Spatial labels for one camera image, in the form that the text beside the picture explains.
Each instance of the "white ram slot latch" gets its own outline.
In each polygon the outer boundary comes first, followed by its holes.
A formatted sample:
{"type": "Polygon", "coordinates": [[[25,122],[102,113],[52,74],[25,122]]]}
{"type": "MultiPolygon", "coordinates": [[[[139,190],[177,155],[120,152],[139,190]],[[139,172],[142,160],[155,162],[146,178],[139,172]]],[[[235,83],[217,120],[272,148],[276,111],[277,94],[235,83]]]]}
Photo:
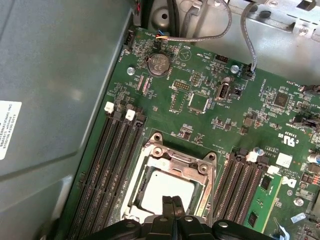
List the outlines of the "white ram slot latch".
{"type": "Polygon", "coordinates": [[[135,117],[135,114],[136,112],[131,110],[131,109],[128,109],[128,111],[126,112],[126,115],[125,115],[125,119],[128,119],[129,121],[132,121],[135,117]]]}
{"type": "Polygon", "coordinates": [[[107,101],[104,107],[104,110],[108,113],[108,114],[112,114],[114,112],[114,108],[115,108],[115,104],[107,101]]]}

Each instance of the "gray metal panel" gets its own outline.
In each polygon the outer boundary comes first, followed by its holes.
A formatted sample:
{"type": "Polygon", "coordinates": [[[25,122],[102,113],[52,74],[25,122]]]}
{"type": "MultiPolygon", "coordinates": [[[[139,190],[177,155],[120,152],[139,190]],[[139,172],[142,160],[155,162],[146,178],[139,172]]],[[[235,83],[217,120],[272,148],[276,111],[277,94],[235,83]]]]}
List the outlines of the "gray metal panel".
{"type": "Polygon", "coordinates": [[[0,239],[60,216],[129,16],[125,0],[0,0],[0,100],[22,102],[0,161],[0,239]]]}

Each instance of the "integrated circuit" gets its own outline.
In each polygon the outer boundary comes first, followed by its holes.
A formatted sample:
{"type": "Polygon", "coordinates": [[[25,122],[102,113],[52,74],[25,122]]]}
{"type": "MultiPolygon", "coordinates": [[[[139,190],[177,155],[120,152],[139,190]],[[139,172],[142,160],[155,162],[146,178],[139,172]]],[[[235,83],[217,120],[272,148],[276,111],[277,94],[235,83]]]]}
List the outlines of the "integrated circuit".
{"type": "Polygon", "coordinates": [[[252,211],[249,215],[248,223],[251,227],[255,227],[258,216],[252,211]]]}
{"type": "Polygon", "coordinates": [[[197,113],[205,113],[207,109],[208,98],[204,95],[193,93],[188,107],[197,113]]]}
{"type": "Polygon", "coordinates": [[[271,182],[271,178],[267,175],[264,175],[261,182],[261,187],[267,191],[269,188],[270,182],[271,182]]]}
{"type": "Polygon", "coordinates": [[[278,92],[275,96],[274,105],[284,108],[288,101],[288,95],[283,92],[278,92]]]}

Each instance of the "screw hole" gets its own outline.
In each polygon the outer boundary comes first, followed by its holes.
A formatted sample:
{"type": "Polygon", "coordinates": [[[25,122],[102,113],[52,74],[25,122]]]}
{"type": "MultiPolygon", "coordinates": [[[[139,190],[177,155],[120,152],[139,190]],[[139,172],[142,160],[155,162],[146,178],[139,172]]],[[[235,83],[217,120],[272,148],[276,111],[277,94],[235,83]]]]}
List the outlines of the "screw hole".
{"type": "Polygon", "coordinates": [[[259,13],[259,17],[262,19],[268,19],[271,16],[271,12],[270,11],[261,11],[259,13]]]}

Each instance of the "ram slot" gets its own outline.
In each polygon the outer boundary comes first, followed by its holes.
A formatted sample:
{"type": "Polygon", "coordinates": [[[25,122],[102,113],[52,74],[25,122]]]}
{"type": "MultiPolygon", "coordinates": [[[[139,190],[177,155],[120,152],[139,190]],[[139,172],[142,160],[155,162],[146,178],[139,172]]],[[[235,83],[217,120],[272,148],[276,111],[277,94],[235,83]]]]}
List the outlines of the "ram slot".
{"type": "Polygon", "coordinates": [[[121,153],[121,148],[128,139],[132,125],[126,119],[122,122],[121,126],[117,129],[110,148],[107,151],[104,159],[102,171],[100,172],[98,181],[95,185],[95,194],[93,195],[90,205],[87,209],[87,214],[81,226],[79,238],[82,239],[91,232],[91,228],[95,222],[98,213],[99,205],[101,204],[104,188],[108,185],[114,165],[117,164],[117,157],[121,153]]]}
{"type": "Polygon", "coordinates": [[[250,176],[253,172],[253,167],[250,165],[245,165],[242,168],[242,171],[240,173],[240,177],[237,181],[237,184],[235,186],[235,191],[232,195],[232,199],[230,201],[230,204],[227,208],[226,214],[223,219],[227,219],[230,221],[235,220],[235,215],[239,209],[241,199],[243,198],[245,194],[245,190],[248,186],[250,176]]]}
{"type": "Polygon", "coordinates": [[[237,224],[242,225],[246,219],[251,201],[255,195],[255,192],[258,188],[260,178],[262,176],[262,170],[259,168],[256,168],[254,171],[254,174],[251,176],[249,180],[249,187],[246,189],[244,193],[244,198],[241,201],[241,205],[239,207],[238,213],[235,218],[235,222],[237,224]]]}
{"type": "Polygon", "coordinates": [[[75,211],[75,216],[73,218],[72,225],[68,234],[68,239],[70,240],[75,240],[78,238],[78,234],[81,230],[81,225],[86,214],[86,209],[88,208],[93,192],[95,190],[97,178],[104,160],[103,155],[108,149],[110,142],[113,139],[113,133],[116,131],[118,126],[118,119],[112,119],[109,117],[107,118],[103,126],[101,135],[98,140],[98,145],[95,149],[90,167],[88,169],[88,173],[85,175],[85,179],[81,186],[81,192],[75,211]]]}
{"type": "Polygon", "coordinates": [[[229,205],[231,196],[234,192],[234,189],[237,184],[237,180],[239,178],[239,174],[241,172],[243,165],[244,164],[241,162],[236,162],[229,173],[229,176],[226,182],[227,185],[223,189],[221,201],[218,203],[218,208],[214,213],[214,217],[216,221],[224,218],[224,215],[229,205]]]}
{"type": "Polygon", "coordinates": [[[235,161],[232,159],[227,159],[224,161],[224,168],[223,168],[223,171],[222,171],[222,174],[220,177],[220,181],[219,181],[219,183],[216,187],[216,190],[214,192],[214,195],[213,195],[213,200],[212,200],[212,212],[213,213],[216,212],[218,202],[219,202],[219,199],[221,196],[221,192],[224,189],[224,186],[225,186],[227,178],[228,178],[229,171],[232,168],[233,163],[235,163],[235,161]]]}
{"type": "Polygon", "coordinates": [[[121,195],[124,194],[125,192],[125,188],[127,187],[127,182],[128,182],[128,172],[130,169],[131,164],[133,163],[133,158],[135,155],[135,152],[137,150],[138,147],[138,143],[140,140],[140,137],[142,135],[143,132],[143,125],[144,122],[146,120],[146,117],[138,114],[137,118],[136,118],[136,122],[134,124],[134,128],[136,128],[135,130],[135,136],[133,138],[133,141],[131,142],[131,148],[128,152],[128,154],[126,154],[124,156],[124,166],[123,168],[120,168],[120,171],[118,172],[118,176],[119,176],[119,180],[117,178],[117,181],[115,181],[115,193],[114,193],[114,197],[112,198],[112,202],[110,204],[110,208],[109,208],[109,212],[105,215],[105,221],[104,221],[104,228],[106,228],[108,225],[114,224],[115,222],[110,223],[110,220],[112,217],[114,217],[116,215],[115,211],[116,206],[120,205],[120,197],[121,195]]]}

